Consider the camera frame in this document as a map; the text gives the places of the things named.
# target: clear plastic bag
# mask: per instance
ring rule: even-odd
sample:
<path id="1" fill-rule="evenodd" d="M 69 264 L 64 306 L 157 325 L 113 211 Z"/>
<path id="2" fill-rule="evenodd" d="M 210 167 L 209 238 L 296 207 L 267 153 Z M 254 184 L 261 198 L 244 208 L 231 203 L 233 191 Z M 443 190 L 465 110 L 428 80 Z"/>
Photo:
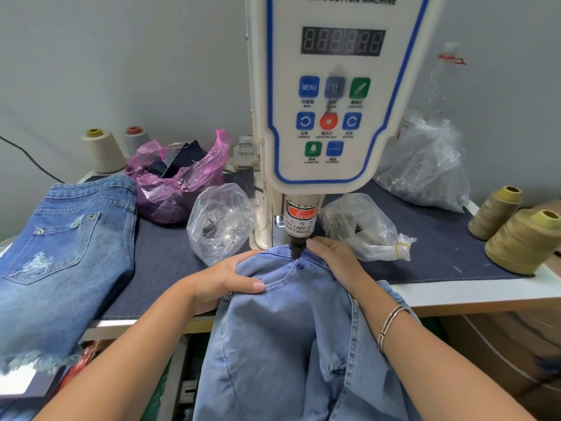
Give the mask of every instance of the clear plastic bag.
<path id="1" fill-rule="evenodd" d="M 398 139 L 390 139 L 374 180 L 395 196 L 422 206 L 463 212 L 470 182 L 462 135 L 449 120 L 424 120 L 408 111 Z"/>
<path id="2" fill-rule="evenodd" d="M 344 194 L 320 211 L 325 235 L 344 242 L 362 261 L 410 261 L 416 238 L 397 234 L 396 226 L 367 194 Z"/>
<path id="3" fill-rule="evenodd" d="M 187 223 L 191 249 L 207 266 L 235 254 L 255 226 L 256 208 L 235 183 L 204 190 Z"/>
<path id="4" fill-rule="evenodd" d="M 171 178 L 158 177 L 148 169 L 154 163 L 169 166 L 183 143 L 161 146 L 153 140 L 142 145 L 125 169 L 136 182 L 138 211 L 154 223 L 186 222 L 200 192 L 207 186 L 224 184 L 222 166 L 228 162 L 233 141 L 226 130 L 217 130 L 216 141 L 207 155 L 190 167 L 180 168 Z"/>

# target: silver bracelet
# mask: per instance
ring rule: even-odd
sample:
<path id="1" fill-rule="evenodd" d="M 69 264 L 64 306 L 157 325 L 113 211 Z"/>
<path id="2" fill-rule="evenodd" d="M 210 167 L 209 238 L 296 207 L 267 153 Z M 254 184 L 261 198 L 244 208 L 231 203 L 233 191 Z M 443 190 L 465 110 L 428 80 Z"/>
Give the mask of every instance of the silver bracelet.
<path id="1" fill-rule="evenodd" d="M 382 350 L 382 346 L 384 345 L 384 337 L 388 333 L 389 327 L 392 326 L 393 320 L 396 318 L 396 316 L 399 313 L 401 313 L 404 310 L 407 310 L 405 306 L 402 305 L 397 306 L 395 309 L 392 310 L 392 312 L 389 314 L 388 318 L 384 322 L 384 326 L 380 331 L 380 335 L 378 335 L 378 348 L 380 349 L 380 352 L 382 354 L 384 354 L 384 351 Z"/>

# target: machine control panel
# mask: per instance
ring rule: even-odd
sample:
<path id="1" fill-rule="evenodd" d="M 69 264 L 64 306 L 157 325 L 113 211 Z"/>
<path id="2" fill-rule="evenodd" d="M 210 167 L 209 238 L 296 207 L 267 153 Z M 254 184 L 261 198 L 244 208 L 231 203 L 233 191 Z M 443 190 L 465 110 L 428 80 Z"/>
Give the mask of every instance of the machine control panel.
<path id="1" fill-rule="evenodd" d="M 444 0 L 246 0 L 262 174 L 349 192 L 396 134 Z"/>

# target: hand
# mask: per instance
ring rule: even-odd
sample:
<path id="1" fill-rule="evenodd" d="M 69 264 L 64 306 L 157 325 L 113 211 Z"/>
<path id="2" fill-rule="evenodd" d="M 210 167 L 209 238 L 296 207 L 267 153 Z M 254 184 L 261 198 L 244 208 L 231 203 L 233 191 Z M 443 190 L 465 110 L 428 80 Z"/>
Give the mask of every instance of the hand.
<path id="1" fill-rule="evenodd" d="M 208 269 L 181 279 L 194 298 L 195 314 L 206 313 L 218 307 L 220 298 L 228 292 L 238 291 L 246 294 L 263 292 L 265 284 L 259 279 L 236 274 L 238 263 L 259 254 L 261 250 L 233 255 L 216 263 Z"/>
<path id="2" fill-rule="evenodd" d="M 352 251 L 344 243 L 333 239 L 316 236 L 307 240 L 307 248 L 324 259 L 333 272 L 333 276 L 356 298 L 358 285 L 364 279 L 370 279 Z"/>

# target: warning sticker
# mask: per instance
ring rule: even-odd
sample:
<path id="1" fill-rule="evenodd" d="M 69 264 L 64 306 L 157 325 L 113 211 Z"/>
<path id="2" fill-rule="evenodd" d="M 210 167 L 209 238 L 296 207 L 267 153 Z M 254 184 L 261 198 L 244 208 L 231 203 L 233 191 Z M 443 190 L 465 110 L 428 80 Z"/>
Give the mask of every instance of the warning sticker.
<path id="1" fill-rule="evenodd" d="M 287 201 L 284 211 L 284 227 L 286 232 L 297 238 L 310 236 L 314 231 L 319 204 L 296 205 Z"/>

